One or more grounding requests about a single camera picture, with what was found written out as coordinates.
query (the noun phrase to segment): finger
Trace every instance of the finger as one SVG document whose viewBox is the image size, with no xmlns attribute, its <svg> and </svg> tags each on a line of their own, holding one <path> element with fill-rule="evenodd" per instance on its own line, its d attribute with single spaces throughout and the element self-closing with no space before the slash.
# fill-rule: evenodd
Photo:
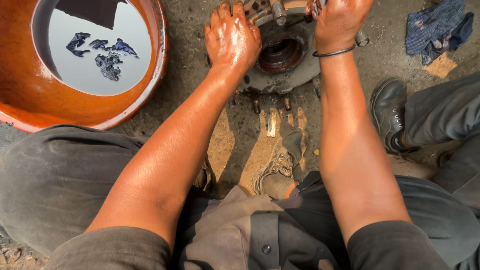
<svg viewBox="0 0 480 270">
<path fill-rule="evenodd" d="M 211 28 L 209 25 L 204 25 L 204 37 L 205 37 L 205 40 L 207 39 L 208 33 L 210 33 L 210 30 L 212 30 L 212 28 Z"/>
<path fill-rule="evenodd" d="M 231 17 L 232 16 L 232 12 L 230 10 L 230 4 L 223 0 L 220 5 L 218 6 L 218 15 L 220 17 L 220 19 L 224 18 L 224 17 Z"/>
<path fill-rule="evenodd" d="M 237 15 L 240 18 L 245 18 L 245 8 L 243 7 L 243 0 L 235 0 L 232 10 L 233 15 Z"/>
<path fill-rule="evenodd" d="M 260 34 L 260 29 L 258 29 L 258 27 L 252 21 L 248 21 L 248 27 L 252 31 L 253 37 L 257 41 L 262 41 L 262 35 Z"/>
<path fill-rule="evenodd" d="M 215 27 L 217 26 L 218 22 L 220 22 L 220 17 L 218 16 L 218 7 L 215 7 L 210 14 L 210 25 Z"/>
</svg>

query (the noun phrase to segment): concrete floor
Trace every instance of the concrete floor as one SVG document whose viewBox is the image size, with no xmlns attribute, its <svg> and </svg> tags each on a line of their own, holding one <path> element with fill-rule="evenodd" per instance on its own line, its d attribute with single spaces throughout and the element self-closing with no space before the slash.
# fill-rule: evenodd
<svg viewBox="0 0 480 270">
<path fill-rule="evenodd" d="M 162 0 L 169 22 L 170 59 L 165 80 L 151 100 L 128 123 L 114 129 L 125 135 L 152 134 L 157 127 L 195 90 L 208 72 L 205 43 L 202 27 L 208 22 L 210 10 L 218 0 Z M 369 98 L 375 86 L 383 79 L 396 76 L 407 82 L 412 94 L 432 85 L 480 71 L 480 32 L 478 30 L 480 2 L 465 0 L 466 12 L 473 12 L 474 33 L 470 40 L 455 52 L 447 52 L 447 57 L 457 64 L 445 78 L 432 75 L 421 65 L 421 57 L 409 56 L 405 52 L 405 32 L 407 15 L 424 7 L 423 0 L 377 0 L 365 23 L 371 43 L 364 48 L 356 48 L 355 59 L 358 65 L 365 97 Z M 310 143 L 300 166 L 294 170 L 295 178 L 301 180 L 311 170 L 317 169 L 317 156 L 313 150 L 319 148 L 321 130 L 321 105 L 311 83 L 306 83 L 290 94 L 293 109 L 286 112 L 277 96 L 261 96 L 262 113 L 255 115 L 250 100 L 236 95 L 237 106 L 225 108 L 220 115 L 210 142 L 208 156 L 217 180 L 225 183 L 223 194 L 233 184 L 247 193 L 250 178 L 255 170 L 266 163 L 275 142 L 292 127 L 301 127 L 310 135 Z M 276 138 L 266 135 L 266 119 L 270 108 L 278 108 Z M 0 146 L 5 147 L 24 134 L 11 127 L 0 125 Z M 436 169 L 438 153 L 453 147 L 452 142 L 428 147 L 409 157 L 418 163 Z M 0 241 L 0 248 L 11 244 Z M 35 263 L 12 264 L 10 268 L 38 269 L 42 257 L 35 257 Z"/>
</svg>

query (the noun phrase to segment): hand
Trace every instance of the hand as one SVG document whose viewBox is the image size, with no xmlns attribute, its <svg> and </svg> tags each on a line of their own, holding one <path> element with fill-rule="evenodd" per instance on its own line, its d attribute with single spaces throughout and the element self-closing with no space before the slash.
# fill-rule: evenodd
<svg viewBox="0 0 480 270">
<path fill-rule="evenodd" d="M 308 0 L 307 15 L 317 22 L 315 46 L 319 54 L 347 49 L 363 25 L 373 0 Z"/>
<path fill-rule="evenodd" d="M 247 22 L 241 0 L 235 0 L 233 15 L 225 0 L 214 8 L 204 35 L 212 67 L 231 68 L 242 77 L 255 64 L 262 48 L 260 30 Z"/>
</svg>

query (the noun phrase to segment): person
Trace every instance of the person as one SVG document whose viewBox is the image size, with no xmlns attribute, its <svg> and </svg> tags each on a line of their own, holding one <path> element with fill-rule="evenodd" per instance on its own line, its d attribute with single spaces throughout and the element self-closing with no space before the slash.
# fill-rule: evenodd
<svg viewBox="0 0 480 270">
<path fill-rule="evenodd" d="M 318 13 L 313 4 L 324 55 L 351 47 L 372 0 L 329 0 Z M 9 237 L 49 255 L 46 269 L 474 267 L 479 73 L 409 100 L 405 84 L 389 79 L 372 96 L 372 124 L 353 52 L 320 57 L 320 172 L 292 178 L 308 142 L 293 129 L 254 174 L 257 196 L 234 187 L 220 201 L 192 183 L 262 42 L 240 0 L 214 8 L 204 35 L 211 70 L 150 138 L 62 124 L 2 153 L 0 224 Z M 432 181 L 392 173 L 385 148 L 453 139 L 463 146 Z"/>
</svg>

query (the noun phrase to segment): black shoe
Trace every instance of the black shoe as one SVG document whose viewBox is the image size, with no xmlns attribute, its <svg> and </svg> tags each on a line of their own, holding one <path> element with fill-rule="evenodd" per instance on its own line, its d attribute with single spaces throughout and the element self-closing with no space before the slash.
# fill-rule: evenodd
<svg viewBox="0 0 480 270">
<path fill-rule="evenodd" d="M 370 98 L 373 125 L 389 154 L 409 152 L 401 142 L 405 130 L 407 86 L 398 78 L 381 82 Z"/>
<path fill-rule="evenodd" d="M 283 135 L 275 144 L 270 161 L 253 174 L 251 181 L 253 191 L 260 195 L 268 194 L 273 198 L 281 195 L 280 197 L 283 198 L 288 187 L 294 183 L 293 168 L 302 159 L 307 149 L 308 139 L 308 134 L 299 128 L 294 128 Z M 272 183 L 264 183 L 267 176 L 276 173 L 282 176 L 269 177 L 268 181 Z"/>
</svg>

